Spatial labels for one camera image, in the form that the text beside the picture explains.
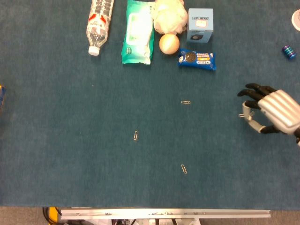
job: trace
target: blue cylindrical object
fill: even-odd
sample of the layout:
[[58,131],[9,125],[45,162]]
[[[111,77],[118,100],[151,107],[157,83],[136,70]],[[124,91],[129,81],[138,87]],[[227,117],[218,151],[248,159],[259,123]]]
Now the blue cylindrical object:
[[285,55],[287,56],[287,58],[289,60],[293,59],[296,57],[296,53],[294,52],[294,50],[289,46],[289,45],[286,45],[282,48],[282,51],[285,53]]

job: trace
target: paper clip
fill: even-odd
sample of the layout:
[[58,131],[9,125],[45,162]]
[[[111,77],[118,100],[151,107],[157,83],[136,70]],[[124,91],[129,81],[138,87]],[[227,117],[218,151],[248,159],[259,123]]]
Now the paper clip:
[[186,168],[185,168],[185,166],[183,164],[181,164],[181,168],[182,168],[183,173],[187,174],[187,170],[186,170]]
[[181,101],[181,104],[190,105],[191,102],[190,101]]
[[135,135],[133,136],[133,140],[137,140],[137,130],[135,131]]

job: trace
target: oreo cookie package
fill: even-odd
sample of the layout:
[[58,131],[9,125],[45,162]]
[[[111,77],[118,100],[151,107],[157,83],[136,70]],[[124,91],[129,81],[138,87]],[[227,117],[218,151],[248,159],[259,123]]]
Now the oreo cookie package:
[[207,70],[217,69],[215,64],[214,53],[201,53],[184,48],[180,49],[178,65],[186,67],[196,67]]

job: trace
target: robotic hand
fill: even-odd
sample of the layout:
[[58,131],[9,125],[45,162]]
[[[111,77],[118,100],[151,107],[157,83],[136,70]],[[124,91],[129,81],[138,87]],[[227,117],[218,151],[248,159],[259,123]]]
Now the robotic hand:
[[[294,134],[300,146],[300,105],[283,90],[275,90],[256,83],[249,83],[246,88],[249,89],[240,91],[238,96],[248,95],[255,101],[244,102],[243,114],[239,116],[258,133]],[[273,125],[267,127],[253,120],[254,112],[251,112],[251,108],[260,109]]]

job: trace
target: blue object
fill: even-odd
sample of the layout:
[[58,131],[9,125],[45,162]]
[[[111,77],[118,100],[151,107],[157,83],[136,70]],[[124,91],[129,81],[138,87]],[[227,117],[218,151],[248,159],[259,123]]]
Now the blue object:
[[178,65],[186,67],[196,67],[207,70],[217,69],[215,64],[214,53],[201,53],[184,48],[180,49]]
[[2,104],[3,104],[3,99],[4,99],[4,95],[5,95],[5,87],[1,86],[0,85],[0,109],[2,107]]
[[285,55],[287,56],[287,58],[289,60],[292,60],[293,58],[296,58],[296,53],[294,52],[294,50],[289,46],[286,45],[282,48],[282,51],[285,53]]

